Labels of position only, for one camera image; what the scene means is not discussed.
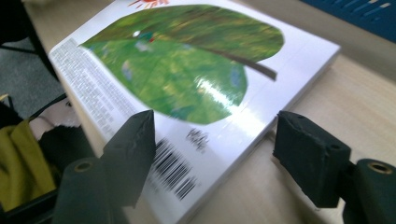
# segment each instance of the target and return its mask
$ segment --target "book cover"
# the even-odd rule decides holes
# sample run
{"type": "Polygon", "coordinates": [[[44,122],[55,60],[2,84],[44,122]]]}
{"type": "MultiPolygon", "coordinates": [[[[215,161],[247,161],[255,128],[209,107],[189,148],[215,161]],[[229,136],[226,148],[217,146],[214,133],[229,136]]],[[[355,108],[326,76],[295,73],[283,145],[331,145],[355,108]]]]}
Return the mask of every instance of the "book cover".
{"type": "Polygon", "coordinates": [[[143,195],[161,223],[177,223],[338,50],[231,1],[119,0],[49,57],[107,141],[133,114],[155,111],[157,154],[143,195]]]}

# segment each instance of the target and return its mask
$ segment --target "floor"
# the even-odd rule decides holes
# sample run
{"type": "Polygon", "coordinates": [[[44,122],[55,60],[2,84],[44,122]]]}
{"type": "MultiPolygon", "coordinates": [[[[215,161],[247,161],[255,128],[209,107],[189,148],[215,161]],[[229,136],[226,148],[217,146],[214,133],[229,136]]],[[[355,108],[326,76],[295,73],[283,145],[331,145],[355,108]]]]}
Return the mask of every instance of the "floor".
{"type": "MultiPolygon", "coordinates": [[[[33,49],[28,38],[5,46],[33,49]]],[[[37,55],[0,49],[0,95],[6,93],[11,96],[15,110],[25,119],[64,90],[37,55]]]]}

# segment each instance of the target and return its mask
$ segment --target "clothing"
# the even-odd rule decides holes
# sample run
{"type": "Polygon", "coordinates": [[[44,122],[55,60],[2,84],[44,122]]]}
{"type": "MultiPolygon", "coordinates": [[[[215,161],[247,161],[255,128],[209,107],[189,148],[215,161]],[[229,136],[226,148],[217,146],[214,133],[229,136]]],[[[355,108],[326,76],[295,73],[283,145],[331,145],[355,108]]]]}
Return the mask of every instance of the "clothing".
{"type": "Polygon", "coordinates": [[[0,202],[5,211],[56,188],[26,119],[0,130],[0,202]]]}

